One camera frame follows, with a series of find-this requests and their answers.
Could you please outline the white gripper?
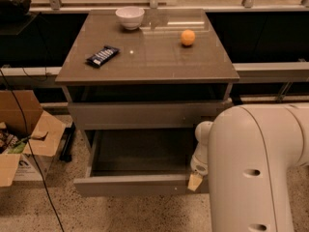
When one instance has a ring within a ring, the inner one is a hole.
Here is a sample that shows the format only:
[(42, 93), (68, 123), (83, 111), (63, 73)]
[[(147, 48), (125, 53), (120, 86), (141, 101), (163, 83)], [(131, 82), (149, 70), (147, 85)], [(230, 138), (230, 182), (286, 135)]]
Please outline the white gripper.
[(203, 176), (208, 174), (208, 157), (194, 153), (191, 158), (190, 167), (193, 172), (197, 173), (190, 174), (187, 188), (195, 191), (202, 184)]

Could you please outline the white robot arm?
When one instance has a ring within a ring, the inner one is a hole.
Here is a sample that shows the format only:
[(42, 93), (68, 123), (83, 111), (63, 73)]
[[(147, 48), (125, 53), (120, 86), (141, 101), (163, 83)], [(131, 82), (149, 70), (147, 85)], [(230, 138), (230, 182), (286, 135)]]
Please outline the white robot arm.
[(195, 129), (188, 188), (209, 183), (212, 232), (295, 232), (287, 171), (309, 164), (309, 103), (245, 104)]

